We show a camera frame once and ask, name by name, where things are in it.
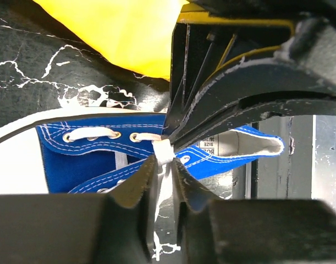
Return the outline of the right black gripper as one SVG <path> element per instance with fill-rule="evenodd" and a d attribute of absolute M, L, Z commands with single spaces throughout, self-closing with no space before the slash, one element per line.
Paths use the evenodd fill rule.
<path fill-rule="evenodd" d="M 336 116 L 336 1 L 189 1 L 172 34 L 175 150 L 272 117 Z"/>

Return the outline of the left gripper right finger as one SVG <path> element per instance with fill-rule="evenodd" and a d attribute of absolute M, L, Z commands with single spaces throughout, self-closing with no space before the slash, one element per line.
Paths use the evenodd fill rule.
<path fill-rule="evenodd" d="M 336 263 L 336 213 L 318 200 L 222 199 L 172 161 L 184 263 Z"/>

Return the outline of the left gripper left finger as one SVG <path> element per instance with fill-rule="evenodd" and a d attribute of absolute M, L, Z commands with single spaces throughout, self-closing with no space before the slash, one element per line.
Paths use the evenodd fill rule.
<path fill-rule="evenodd" d="M 0 263 L 150 263 L 157 172 L 150 156 L 106 194 L 0 195 Z"/>

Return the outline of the blue sneaker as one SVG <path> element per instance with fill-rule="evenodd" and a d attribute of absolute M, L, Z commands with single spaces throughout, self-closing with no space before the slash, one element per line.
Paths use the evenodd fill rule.
<path fill-rule="evenodd" d="M 105 193 L 154 153 L 165 115 L 104 107 L 59 108 L 0 127 L 0 195 Z M 196 179 L 284 150 L 249 126 L 210 136 L 175 154 Z"/>

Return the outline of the white shoelace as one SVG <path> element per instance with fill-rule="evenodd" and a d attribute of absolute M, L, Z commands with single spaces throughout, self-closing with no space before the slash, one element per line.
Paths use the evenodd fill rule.
<path fill-rule="evenodd" d="M 75 195 L 91 194 L 97 202 L 90 263 L 150 263 L 156 247 L 155 222 L 163 181 L 175 158 L 168 139 L 139 133 L 150 141 L 153 155 L 119 169 L 115 175 L 93 178 L 75 187 Z"/>

